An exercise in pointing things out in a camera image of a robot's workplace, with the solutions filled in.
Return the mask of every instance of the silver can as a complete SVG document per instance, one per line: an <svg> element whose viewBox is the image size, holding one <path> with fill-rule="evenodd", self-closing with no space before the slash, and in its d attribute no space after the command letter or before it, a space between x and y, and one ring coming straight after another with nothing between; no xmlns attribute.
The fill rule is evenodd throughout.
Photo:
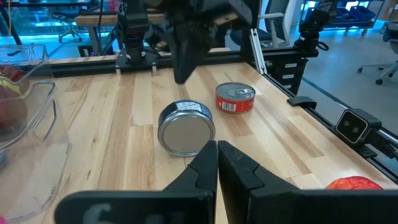
<svg viewBox="0 0 398 224"><path fill-rule="evenodd" d="M194 100L173 102L159 116L157 138L165 150L176 156L197 155L215 134L210 110Z"/></svg>

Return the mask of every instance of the red object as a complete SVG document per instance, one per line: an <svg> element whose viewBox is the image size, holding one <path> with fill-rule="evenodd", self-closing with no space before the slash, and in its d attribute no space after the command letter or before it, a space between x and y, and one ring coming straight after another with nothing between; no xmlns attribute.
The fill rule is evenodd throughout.
<svg viewBox="0 0 398 224"><path fill-rule="evenodd" d="M377 183L365 177L346 177L340 178L329 184L329 190L383 190Z"/></svg>
<svg viewBox="0 0 398 224"><path fill-rule="evenodd" d="M24 72L15 66L0 65L1 76L18 82L24 76ZM15 97L22 96L28 89L29 81L14 84L0 80L0 141L14 137L24 127L28 114L27 106L23 99Z"/></svg>
<svg viewBox="0 0 398 224"><path fill-rule="evenodd" d="M216 105L218 109L234 113L246 113L254 106L256 91L243 83L224 83L216 89Z"/></svg>
<svg viewBox="0 0 398 224"><path fill-rule="evenodd" d="M18 82L25 75L24 71L12 65L0 65L0 76L9 78L13 82Z"/></svg>
<svg viewBox="0 0 398 224"><path fill-rule="evenodd" d="M251 111L253 109L253 105L254 105L254 98L251 98L250 100L245 100L245 101L233 101L233 100L227 100L224 99L220 96L216 96L216 103L217 103L217 107L218 109L225 111L225 112L229 112L229 113L246 113L248 111ZM228 103L230 108L235 107L235 111L231 111L231 110L226 110L226 106L224 106L223 108L223 104L225 105L225 103Z"/></svg>

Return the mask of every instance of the wooden tabletop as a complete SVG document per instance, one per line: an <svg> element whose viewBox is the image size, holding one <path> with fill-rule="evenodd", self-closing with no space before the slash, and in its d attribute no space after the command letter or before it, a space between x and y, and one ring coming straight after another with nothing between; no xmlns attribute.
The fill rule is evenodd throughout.
<svg viewBox="0 0 398 224"><path fill-rule="evenodd" d="M75 18L75 22L78 26L82 27L96 27L100 16L78 16ZM160 14L148 14L148 19L151 23L162 24L165 22L164 15ZM115 26L118 23L118 15L102 15L101 25L102 26Z"/></svg>
<svg viewBox="0 0 398 224"><path fill-rule="evenodd" d="M222 112L215 89L242 82L256 89L254 109ZM365 176L397 186L245 63L198 67L185 85L173 70L110 73L56 80L70 151L58 195L29 223L52 223L59 200L81 190L162 190L193 158L176 157L157 140L160 112L171 102L197 100L211 110L216 140L227 140L301 189L323 189L340 177ZM218 186L217 223L227 223Z"/></svg>

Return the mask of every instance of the metal can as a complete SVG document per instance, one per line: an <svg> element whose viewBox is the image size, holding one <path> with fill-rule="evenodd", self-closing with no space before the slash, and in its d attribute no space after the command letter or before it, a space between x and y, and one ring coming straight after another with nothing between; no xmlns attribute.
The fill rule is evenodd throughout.
<svg viewBox="0 0 398 224"><path fill-rule="evenodd" d="M216 89L218 109L229 113L246 113L253 109L256 91L243 83L224 83Z"/></svg>
<svg viewBox="0 0 398 224"><path fill-rule="evenodd" d="M194 100L175 101L159 116L157 138L176 156L195 156L215 134L210 110Z"/></svg>

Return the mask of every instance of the camera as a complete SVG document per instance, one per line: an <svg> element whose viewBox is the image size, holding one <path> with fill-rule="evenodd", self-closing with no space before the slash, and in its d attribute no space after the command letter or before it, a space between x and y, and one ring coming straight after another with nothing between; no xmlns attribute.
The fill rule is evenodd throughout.
<svg viewBox="0 0 398 224"><path fill-rule="evenodd" d="M381 121L361 109L347 109L337 122L336 131L350 145L364 144L372 130L379 130Z"/></svg>

